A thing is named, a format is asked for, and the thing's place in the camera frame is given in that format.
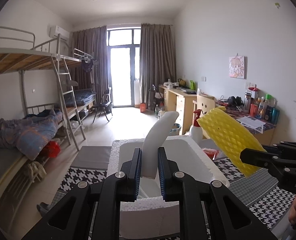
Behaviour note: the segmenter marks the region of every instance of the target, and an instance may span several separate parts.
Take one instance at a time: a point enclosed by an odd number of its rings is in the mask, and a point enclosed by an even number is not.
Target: black chair
[[[111,98],[110,98],[110,93],[111,93],[111,88],[108,88],[105,91],[105,93],[103,94],[103,97],[101,98],[101,102],[93,105],[92,108],[93,109],[96,108],[96,114],[95,114],[95,117],[94,117],[94,120],[92,121],[92,123],[94,123],[94,121],[95,121],[95,118],[96,118],[97,113],[98,113],[98,109],[102,109],[104,111],[104,114],[105,114],[106,119],[107,119],[108,122],[111,120],[111,118],[112,118],[112,107],[110,107],[110,105],[112,105],[112,102],[111,102]],[[110,119],[108,119],[108,117],[107,117],[106,110],[105,110],[106,107],[110,108],[110,112],[111,112],[111,118]]]

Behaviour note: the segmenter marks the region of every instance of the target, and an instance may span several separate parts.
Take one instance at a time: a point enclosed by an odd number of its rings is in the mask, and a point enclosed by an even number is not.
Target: white styrofoam
[[[114,141],[107,176],[120,171],[121,165],[132,159],[134,149],[142,147],[143,142],[144,139]],[[226,177],[189,136],[169,136],[162,146],[167,158],[177,162],[180,171],[199,181],[210,183],[216,179],[229,186]],[[165,202],[162,199],[158,176],[155,180],[146,180],[140,180],[142,190],[153,197],[140,198],[134,203],[122,202],[120,205],[120,234],[124,238],[152,238],[179,232],[178,202]]]
[[[165,114],[153,125],[147,134],[142,150],[141,176],[155,179],[158,171],[158,156],[156,149],[162,145],[169,135],[179,113],[176,111],[165,112]]]

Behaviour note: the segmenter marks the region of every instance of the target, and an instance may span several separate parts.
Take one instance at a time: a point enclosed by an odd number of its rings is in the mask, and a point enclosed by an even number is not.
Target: spray bottle
[[[197,119],[200,118],[201,110],[197,109],[193,113],[196,114],[196,118],[193,121],[193,124],[189,129],[189,135],[198,145],[200,145],[201,140],[202,140],[202,128],[198,124]]]

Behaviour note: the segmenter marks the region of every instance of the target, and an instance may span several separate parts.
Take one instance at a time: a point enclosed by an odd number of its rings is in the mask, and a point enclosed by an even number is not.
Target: metal screw
[[[123,171],[118,171],[115,174],[116,178],[123,178],[125,177],[125,173]]]
[[[81,181],[78,183],[78,188],[85,188],[87,187],[88,183],[86,181]]]
[[[177,178],[182,178],[183,176],[185,176],[185,174],[183,172],[181,172],[181,171],[177,171],[177,172],[175,172],[175,176]]]
[[[221,187],[222,183],[219,180],[214,180],[211,183],[214,187]]]

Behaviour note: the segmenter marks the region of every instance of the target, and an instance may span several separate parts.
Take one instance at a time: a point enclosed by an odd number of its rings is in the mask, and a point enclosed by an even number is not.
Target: window
[[[139,47],[135,48],[135,79],[139,79]]]
[[[132,30],[110,31],[109,46],[132,44]]]
[[[134,29],[134,44],[140,44],[141,29]]]

